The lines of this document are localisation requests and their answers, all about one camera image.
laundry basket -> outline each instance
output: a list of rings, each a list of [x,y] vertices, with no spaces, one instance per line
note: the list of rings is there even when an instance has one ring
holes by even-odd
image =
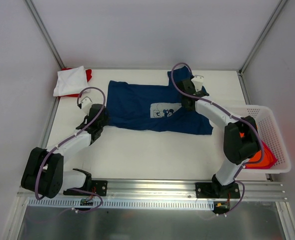
[[[226,108],[242,117],[251,116],[254,118],[259,136],[277,158],[277,162],[270,169],[249,168],[243,169],[243,172],[279,174],[291,170],[290,158],[271,109],[258,105],[226,106]]]

white wall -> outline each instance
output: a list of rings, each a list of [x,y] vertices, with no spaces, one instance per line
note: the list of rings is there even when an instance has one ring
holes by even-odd
[[[0,0],[0,239],[32,148],[40,144],[58,65],[22,0]]]
[[[245,72],[253,104],[270,107],[281,129],[292,170],[285,182],[295,217],[295,0],[290,0]]]
[[[279,0],[34,0],[66,66],[238,70]]]

white table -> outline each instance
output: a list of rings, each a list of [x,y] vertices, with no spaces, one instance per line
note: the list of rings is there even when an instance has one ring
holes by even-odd
[[[202,71],[203,85],[211,97],[223,106],[244,105],[236,71]],[[168,85],[166,70],[93,70],[89,84],[100,88],[107,96],[109,81],[129,84]],[[86,96],[102,103],[98,91]],[[73,133],[84,118],[76,98],[60,99],[48,146]],[[212,135],[192,135],[177,132],[136,131],[112,126],[104,127],[101,137],[90,147],[77,153],[64,170],[79,168],[92,173],[93,178],[210,180],[224,159],[223,132],[214,126]],[[264,181],[263,173],[241,172],[239,180]]]

red folded cloth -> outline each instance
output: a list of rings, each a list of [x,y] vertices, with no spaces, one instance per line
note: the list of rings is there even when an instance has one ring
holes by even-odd
[[[72,68],[62,68],[62,71],[65,71],[65,70],[70,70]],[[86,80],[87,82],[89,82],[92,78],[92,70],[91,69],[87,69],[85,70],[85,74],[86,74]],[[77,98],[79,96],[79,94],[70,94],[70,95],[65,95],[65,96],[62,96],[62,97],[74,97],[74,98]]]

gray floor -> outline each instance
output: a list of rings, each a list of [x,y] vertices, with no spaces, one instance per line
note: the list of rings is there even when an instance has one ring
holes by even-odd
[[[75,214],[64,208],[28,207],[19,240],[282,240],[275,204],[243,202],[225,217],[195,210],[99,209]]]

